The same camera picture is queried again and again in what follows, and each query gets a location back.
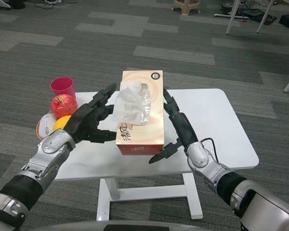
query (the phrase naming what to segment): tissue box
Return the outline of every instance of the tissue box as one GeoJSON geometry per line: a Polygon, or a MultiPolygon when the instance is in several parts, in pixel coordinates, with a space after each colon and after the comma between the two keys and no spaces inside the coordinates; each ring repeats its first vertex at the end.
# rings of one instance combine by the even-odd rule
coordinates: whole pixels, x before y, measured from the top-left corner
{"type": "Polygon", "coordinates": [[[123,155],[155,155],[164,147],[163,71],[123,71],[122,81],[147,84],[151,104],[145,126],[118,123],[116,144],[123,155]]]}

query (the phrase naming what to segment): table top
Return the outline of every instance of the table top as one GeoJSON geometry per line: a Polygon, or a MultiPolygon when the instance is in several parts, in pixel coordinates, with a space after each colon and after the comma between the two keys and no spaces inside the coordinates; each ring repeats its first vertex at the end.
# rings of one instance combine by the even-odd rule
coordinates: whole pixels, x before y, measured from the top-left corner
{"type": "MultiPolygon", "coordinates": [[[[96,92],[76,93],[79,106],[89,102],[96,92]]],[[[199,140],[214,139],[221,163],[232,169],[253,168],[259,159],[253,149],[228,98],[220,89],[169,90],[192,124],[199,140]]],[[[113,104],[118,92],[108,103],[113,104]]],[[[177,134],[168,114],[165,118],[165,145],[176,142],[177,134]]],[[[111,115],[102,121],[99,129],[116,131],[117,123],[111,115]]],[[[205,148],[213,153],[210,141],[205,148]]],[[[55,180],[83,180],[153,176],[191,172],[183,147],[169,159],[148,163],[152,156],[122,155],[115,141],[104,144],[82,141],[76,145],[69,158],[62,164],[55,180]]]]}

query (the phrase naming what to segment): computer mouse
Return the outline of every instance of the computer mouse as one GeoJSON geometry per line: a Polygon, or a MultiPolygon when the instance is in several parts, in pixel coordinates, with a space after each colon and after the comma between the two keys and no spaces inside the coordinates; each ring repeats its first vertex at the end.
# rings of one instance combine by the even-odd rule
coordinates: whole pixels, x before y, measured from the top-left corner
{"type": "Polygon", "coordinates": [[[44,139],[53,132],[53,126],[56,123],[57,118],[52,113],[48,113],[40,119],[39,122],[39,136],[44,139]]]}

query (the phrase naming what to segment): red apple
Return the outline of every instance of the red apple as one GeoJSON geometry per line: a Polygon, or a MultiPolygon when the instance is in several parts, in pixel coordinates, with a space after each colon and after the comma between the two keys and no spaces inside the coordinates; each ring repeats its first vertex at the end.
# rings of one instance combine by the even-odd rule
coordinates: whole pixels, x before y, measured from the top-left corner
{"type": "Polygon", "coordinates": [[[61,94],[54,97],[51,109],[57,119],[63,116],[70,116],[77,110],[77,102],[73,96],[61,94]]]}

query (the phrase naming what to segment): plastic cup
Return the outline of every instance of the plastic cup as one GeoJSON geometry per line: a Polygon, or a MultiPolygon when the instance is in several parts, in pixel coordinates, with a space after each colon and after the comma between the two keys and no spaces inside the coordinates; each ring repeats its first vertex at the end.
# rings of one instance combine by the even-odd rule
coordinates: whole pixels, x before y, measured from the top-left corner
{"type": "Polygon", "coordinates": [[[69,77],[60,77],[50,84],[55,95],[68,94],[76,99],[74,80],[69,77]]]}

